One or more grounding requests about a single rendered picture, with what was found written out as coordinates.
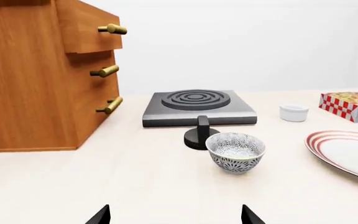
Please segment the wooden drawer cabinet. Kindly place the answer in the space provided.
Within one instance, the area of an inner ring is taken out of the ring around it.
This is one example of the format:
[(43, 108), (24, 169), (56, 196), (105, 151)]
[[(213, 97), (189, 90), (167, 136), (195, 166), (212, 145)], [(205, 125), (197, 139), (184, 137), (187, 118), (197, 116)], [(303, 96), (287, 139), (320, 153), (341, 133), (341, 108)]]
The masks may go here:
[(114, 14), (82, 0), (0, 0), (0, 152), (78, 149), (110, 115), (117, 98), (122, 26)]

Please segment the grey flat stove burner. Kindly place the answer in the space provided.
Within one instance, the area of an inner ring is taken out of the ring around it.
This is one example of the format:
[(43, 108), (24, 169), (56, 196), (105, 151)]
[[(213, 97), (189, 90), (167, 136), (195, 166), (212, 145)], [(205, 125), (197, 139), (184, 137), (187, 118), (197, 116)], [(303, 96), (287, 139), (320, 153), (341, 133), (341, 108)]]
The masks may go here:
[(154, 93), (142, 126), (196, 126), (201, 115), (215, 126), (257, 123), (257, 113), (234, 91), (192, 89)]

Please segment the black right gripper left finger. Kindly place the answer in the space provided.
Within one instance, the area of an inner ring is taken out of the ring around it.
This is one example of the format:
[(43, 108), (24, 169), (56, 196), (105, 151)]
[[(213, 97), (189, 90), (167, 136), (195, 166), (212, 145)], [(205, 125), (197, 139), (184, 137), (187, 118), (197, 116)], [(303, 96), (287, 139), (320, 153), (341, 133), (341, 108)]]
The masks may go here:
[(94, 216), (92, 216), (85, 224), (110, 224), (110, 208), (105, 205)]

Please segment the patterned black white bowl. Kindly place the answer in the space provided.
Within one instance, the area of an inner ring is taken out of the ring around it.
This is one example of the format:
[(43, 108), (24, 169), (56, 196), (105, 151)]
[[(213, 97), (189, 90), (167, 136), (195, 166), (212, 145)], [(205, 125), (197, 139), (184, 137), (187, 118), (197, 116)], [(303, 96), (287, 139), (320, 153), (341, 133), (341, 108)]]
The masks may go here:
[(213, 162), (228, 173), (241, 175), (253, 169), (266, 152), (265, 144), (255, 136), (242, 133), (218, 133), (205, 142)]

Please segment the red checkered cookie box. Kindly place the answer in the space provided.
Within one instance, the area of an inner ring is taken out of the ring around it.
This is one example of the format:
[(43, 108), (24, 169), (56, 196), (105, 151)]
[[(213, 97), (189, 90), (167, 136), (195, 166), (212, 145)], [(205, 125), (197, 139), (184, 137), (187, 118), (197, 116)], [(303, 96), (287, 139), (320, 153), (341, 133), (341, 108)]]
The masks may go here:
[(358, 123), (358, 91), (322, 93), (319, 108)]

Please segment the black stove knob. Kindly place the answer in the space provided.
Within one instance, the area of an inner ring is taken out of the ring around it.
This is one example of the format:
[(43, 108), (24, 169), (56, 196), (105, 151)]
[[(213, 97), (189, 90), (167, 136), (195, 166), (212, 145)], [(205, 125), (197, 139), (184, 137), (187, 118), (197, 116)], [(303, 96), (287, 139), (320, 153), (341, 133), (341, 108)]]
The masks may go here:
[(207, 116), (198, 116), (198, 124), (196, 128), (188, 130), (184, 134), (184, 143), (190, 149), (197, 151), (207, 151), (206, 140), (214, 135), (220, 133), (218, 130), (210, 128), (209, 120)]

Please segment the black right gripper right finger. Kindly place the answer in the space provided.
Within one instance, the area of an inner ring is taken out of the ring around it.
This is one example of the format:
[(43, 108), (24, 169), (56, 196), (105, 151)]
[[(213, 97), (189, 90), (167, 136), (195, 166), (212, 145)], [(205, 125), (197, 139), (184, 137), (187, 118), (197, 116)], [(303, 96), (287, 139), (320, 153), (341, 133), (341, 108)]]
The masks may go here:
[(242, 224), (265, 224), (247, 205), (242, 205), (241, 222)]

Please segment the white plate with red rings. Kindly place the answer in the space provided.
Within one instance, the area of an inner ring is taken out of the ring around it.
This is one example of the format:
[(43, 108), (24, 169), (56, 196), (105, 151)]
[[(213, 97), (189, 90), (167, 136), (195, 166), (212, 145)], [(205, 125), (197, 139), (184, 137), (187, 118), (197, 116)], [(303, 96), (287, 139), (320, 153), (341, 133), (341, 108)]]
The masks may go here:
[(313, 132), (305, 138), (305, 146), (323, 162), (358, 177), (358, 132)]

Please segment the small white ramekin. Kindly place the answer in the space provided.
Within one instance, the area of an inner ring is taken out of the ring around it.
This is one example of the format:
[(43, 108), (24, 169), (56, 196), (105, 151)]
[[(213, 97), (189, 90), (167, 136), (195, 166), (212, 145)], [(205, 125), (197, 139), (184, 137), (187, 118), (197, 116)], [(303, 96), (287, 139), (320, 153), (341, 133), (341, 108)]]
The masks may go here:
[(300, 105), (280, 105), (280, 119), (284, 121), (300, 123), (307, 119), (309, 108)]

